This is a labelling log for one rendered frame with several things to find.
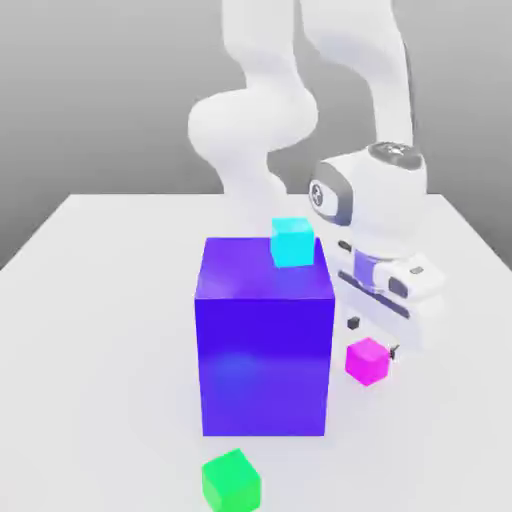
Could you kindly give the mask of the large blue box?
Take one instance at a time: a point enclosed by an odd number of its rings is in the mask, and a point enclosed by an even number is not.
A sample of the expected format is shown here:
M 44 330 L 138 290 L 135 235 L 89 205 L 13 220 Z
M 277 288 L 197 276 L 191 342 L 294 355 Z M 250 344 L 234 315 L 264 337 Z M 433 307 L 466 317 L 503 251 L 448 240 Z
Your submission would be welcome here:
M 267 238 L 207 238 L 194 297 L 206 436 L 321 436 L 335 295 L 321 244 L 278 268 Z

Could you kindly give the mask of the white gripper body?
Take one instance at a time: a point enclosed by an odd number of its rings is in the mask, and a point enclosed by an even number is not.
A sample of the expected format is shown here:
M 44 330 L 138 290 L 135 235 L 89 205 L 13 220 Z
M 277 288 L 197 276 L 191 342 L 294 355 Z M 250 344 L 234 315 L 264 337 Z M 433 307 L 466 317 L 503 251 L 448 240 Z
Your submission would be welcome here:
M 371 267 L 374 288 L 355 278 L 355 253 L 329 251 L 329 270 L 345 316 L 356 315 L 396 340 L 404 349 L 434 343 L 446 312 L 446 274 L 424 254 L 378 261 Z

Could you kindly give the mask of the small magenta cube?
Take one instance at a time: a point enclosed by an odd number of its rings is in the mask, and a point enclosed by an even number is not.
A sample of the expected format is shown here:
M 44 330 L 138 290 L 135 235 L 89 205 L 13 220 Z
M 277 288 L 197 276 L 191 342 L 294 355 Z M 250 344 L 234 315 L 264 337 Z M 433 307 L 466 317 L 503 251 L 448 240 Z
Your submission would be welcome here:
M 388 376 L 390 360 L 388 348 L 365 338 L 347 347 L 345 371 L 360 384 L 370 386 Z

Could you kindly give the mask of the small green cube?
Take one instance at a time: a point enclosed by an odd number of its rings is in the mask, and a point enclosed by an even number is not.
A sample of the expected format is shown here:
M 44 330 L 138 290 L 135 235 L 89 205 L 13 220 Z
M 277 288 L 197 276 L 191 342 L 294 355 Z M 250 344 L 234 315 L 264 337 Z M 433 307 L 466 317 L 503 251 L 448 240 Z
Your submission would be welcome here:
M 206 462 L 201 478 L 212 512 L 254 512 L 261 506 L 261 477 L 240 449 Z

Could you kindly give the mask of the small cyan cube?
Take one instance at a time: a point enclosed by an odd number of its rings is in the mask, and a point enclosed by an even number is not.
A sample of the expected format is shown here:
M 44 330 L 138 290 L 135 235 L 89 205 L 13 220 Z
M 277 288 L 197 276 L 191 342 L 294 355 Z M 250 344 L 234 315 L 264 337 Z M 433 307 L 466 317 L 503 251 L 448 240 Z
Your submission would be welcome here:
M 270 251 L 278 268 L 302 267 L 314 262 L 315 235 L 305 217 L 272 219 Z

